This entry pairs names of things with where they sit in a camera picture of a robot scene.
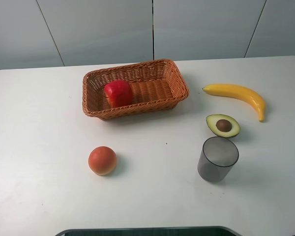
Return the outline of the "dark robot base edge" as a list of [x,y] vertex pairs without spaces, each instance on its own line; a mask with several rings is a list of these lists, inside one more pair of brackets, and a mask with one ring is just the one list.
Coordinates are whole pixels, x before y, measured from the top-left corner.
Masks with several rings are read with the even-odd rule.
[[224,227],[158,227],[120,229],[71,229],[57,236],[238,236]]

